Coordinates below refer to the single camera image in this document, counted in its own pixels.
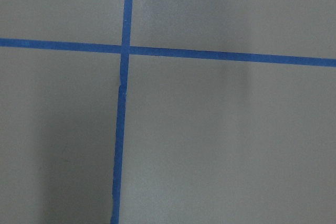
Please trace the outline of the brown paper table mat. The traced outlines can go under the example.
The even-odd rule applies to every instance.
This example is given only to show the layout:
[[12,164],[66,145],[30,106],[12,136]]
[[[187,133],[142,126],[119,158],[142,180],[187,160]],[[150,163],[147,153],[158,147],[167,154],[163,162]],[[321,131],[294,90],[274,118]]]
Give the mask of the brown paper table mat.
[[335,223],[335,0],[1,0],[1,223]]

